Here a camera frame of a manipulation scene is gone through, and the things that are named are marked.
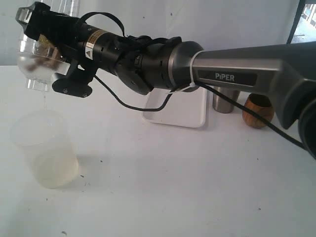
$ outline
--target white table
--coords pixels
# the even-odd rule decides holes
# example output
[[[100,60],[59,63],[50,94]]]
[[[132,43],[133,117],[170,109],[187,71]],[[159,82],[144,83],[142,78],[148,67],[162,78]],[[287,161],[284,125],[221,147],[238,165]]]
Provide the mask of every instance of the white table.
[[[17,67],[0,74],[0,236],[315,236],[316,161],[268,128],[247,127],[238,109],[223,115],[208,102],[201,129],[150,124],[96,81],[88,98],[44,100]],[[118,78],[99,76],[144,105]],[[62,189],[39,186],[8,138],[17,119],[44,107],[68,121],[84,176]],[[288,133],[298,138],[296,125]]]

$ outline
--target warning label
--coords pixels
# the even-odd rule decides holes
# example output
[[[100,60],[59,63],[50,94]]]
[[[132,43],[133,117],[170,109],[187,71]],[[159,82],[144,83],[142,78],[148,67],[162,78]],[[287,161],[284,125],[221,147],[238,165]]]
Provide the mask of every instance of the warning label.
[[[93,60],[93,48],[97,40],[100,38],[101,35],[105,34],[106,31],[104,30],[97,30],[92,35],[90,35],[86,45],[85,45],[85,56],[88,59]]]

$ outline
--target wooden cup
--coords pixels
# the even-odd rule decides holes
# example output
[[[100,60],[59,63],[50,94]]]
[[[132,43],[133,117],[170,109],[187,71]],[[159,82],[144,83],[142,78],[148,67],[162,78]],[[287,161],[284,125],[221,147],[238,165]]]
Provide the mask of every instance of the wooden cup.
[[[245,107],[256,112],[261,117],[268,120],[269,122],[271,122],[275,114],[275,111],[271,105],[270,100],[268,99],[267,96],[264,96],[264,95],[250,94],[245,103]],[[263,128],[266,126],[260,120],[256,119],[254,116],[248,114],[245,111],[242,111],[242,118],[245,121],[245,123],[250,127]]]

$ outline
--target white wall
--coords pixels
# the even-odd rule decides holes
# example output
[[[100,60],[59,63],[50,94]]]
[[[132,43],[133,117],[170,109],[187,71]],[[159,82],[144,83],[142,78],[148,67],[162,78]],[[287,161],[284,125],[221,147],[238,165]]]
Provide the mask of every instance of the white wall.
[[[285,43],[299,0],[81,0],[80,16],[89,11],[115,14],[129,35],[182,36],[206,50]],[[27,0],[8,0],[0,9],[0,65],[16,64],[21,27],[16,10]],[[106,17],[89,20],[119,33]]]

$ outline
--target plastic cup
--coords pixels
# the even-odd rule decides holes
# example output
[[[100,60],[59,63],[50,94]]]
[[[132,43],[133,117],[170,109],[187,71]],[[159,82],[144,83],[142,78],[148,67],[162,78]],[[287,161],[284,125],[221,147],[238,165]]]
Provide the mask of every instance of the plastic cup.
[[[57,188],[77,176],[78,160],[59,113],[32,112],[14,124],[10,137],[23,151],[27,165],[42,186]]]

